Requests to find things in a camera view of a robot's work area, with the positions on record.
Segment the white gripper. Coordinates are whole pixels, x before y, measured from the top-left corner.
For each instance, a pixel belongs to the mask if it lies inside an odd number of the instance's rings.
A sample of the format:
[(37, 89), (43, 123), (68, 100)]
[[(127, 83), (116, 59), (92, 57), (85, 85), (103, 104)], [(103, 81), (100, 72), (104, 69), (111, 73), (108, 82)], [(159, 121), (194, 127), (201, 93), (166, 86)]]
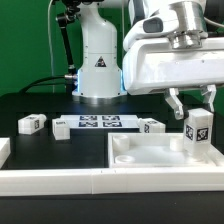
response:
[(164, 92), (177, 120), (184, 118), (179, 89), (201, 87), (203, 103), (214, 112), (216, 85), (224, 85), (224, 37), (202, 41), (198, 49), (173, 49), (167, 37), (177, 20), (154, 16), (137, 22), (126, 35), (123, 47), (123, 80), (129, 94)]

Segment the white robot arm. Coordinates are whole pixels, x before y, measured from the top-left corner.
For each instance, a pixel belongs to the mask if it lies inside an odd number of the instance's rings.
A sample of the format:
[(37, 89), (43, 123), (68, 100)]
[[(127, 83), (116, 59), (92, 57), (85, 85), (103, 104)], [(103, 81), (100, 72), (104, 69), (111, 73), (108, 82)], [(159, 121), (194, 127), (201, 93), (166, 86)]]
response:
[[(209, 107), (224, 86), (224, 37), (210, 37), (207, 0), (55, 0), (65, 5), (57, 22), (66, 49), (72, 94), (91, 102), (162, 93), (182, 119), (180, 90), (199, 89)], [(100, 7), (126, 6), (131, 29), (117, 65), (117, 31)]]

